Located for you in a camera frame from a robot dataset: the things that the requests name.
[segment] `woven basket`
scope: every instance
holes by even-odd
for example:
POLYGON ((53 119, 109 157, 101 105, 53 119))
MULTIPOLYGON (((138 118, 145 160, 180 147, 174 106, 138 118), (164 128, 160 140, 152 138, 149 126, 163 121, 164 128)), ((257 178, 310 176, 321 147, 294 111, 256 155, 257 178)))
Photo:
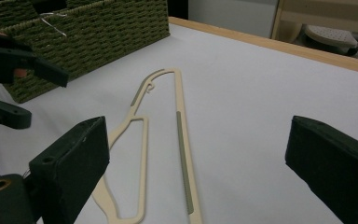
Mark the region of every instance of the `woven basket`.
MULTIPOLYGON (((0 2, 0 32, 63 68, 70 80, 170 34, 166 0, 68 0, 67 6, 57 12, 66 17, 44 17, 66 37, 42 22, 28 0, 0 2)), ((57 86, 30 71, 5 87, 23 103, 57 86)))

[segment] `white table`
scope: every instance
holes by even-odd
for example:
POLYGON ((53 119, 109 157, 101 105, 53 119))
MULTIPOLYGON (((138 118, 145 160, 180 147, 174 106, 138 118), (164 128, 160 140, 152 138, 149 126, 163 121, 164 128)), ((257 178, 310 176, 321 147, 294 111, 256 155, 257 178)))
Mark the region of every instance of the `white table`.
MULTIPOLYGON (((183 73, 189 139, 205 223, 340 223, 290 168, 284 153, 293 115, 358 139, 358 72, 171 24, 171 36, 21 106, 30 129, 0 125, 1 174, 27 162, 78 122, 125 118, 142 80, 183 73)), ((147 223, 187 223, 173 79, 160 77, 138 114, 150 118, 147 223)), ((0 99, 13 103, 0 86, 0 99)), ((123 217, 136 213, 141 123, 118 140, 107 169, 123 217)), ((92 199, 76 223, 105 223, 92 199)))

